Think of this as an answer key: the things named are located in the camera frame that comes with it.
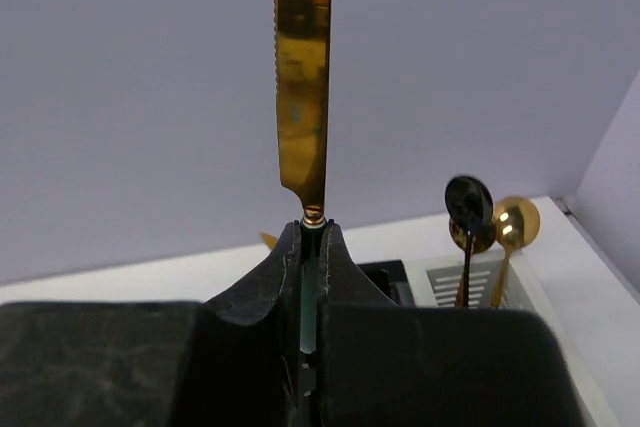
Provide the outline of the gold knife green handle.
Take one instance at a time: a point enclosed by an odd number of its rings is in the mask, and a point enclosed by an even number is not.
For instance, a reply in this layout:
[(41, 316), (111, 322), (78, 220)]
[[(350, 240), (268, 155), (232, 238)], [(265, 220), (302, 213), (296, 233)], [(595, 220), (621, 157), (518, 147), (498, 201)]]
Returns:
[(260, 235), (260, 238), (261, 238), (262, 242), (264, 243), (264, 245), (268, 249), (273, 250), (276, 247), (277, 242), (279, 240), (278, 237), (273, 236), (273, 235), (268, 234), (268, 233), (265, 233), (265, 232), (260, 232), (259, 235)]
[(274, 0), (280, 181), (300, 200), (303, 271), (300, 347), (316, 349), (316, 286), (326, 227), (331, 0)]

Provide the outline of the gold spoon green handle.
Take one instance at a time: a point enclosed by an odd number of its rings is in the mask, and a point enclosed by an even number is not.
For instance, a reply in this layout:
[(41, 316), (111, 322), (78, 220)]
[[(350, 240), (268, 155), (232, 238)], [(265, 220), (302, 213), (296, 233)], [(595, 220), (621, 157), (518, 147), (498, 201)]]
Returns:
[(529, 246), (538, 236), (541, 217), (537, 207), (528, 198), (508, 196), (494, 207), (496, 242), (503, 248), (504, 257), (494, 285), (490, 306), (501, 305), (507, 284), (509, 262), (514, 252)]
[[(449, 220), (449, 234), (453, 242), (463, 251), (466, 250), (467, 232), (454, 222)], [(487, 251), (496, 240), (496, 225), (494, 221), (486, 224), (472, 239), (471, 254), (480, 254)]]

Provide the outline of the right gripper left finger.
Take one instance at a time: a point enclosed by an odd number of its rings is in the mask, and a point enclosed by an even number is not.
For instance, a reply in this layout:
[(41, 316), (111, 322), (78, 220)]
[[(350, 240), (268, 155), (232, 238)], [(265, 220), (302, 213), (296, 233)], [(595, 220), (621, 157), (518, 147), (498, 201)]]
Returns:
[(301, 228), (206, 302), (1, 309), (5, 426), (287, 426), (298, 403)]

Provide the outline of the black spoon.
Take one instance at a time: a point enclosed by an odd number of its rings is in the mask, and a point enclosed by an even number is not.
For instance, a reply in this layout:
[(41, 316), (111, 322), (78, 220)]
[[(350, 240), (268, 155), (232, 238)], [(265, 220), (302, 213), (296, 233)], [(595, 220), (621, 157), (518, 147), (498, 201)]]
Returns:
[(467, 232), (464, 265), (455, 305), (469, 306), (470, 263), (473, 236), (493, 220), (493, 201), (486, 185), (479, 179), (458, 175), (451, 178), (445, 188), (445, 205), (449, 220)]

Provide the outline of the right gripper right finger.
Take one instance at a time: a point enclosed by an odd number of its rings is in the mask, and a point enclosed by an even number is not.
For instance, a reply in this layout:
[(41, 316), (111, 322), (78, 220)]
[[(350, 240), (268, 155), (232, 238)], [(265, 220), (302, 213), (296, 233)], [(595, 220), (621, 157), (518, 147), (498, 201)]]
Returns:
[(558, 341), (537, 315), (404, 307), (326, 228), (317, 395), (325, 426), (579, 426)]

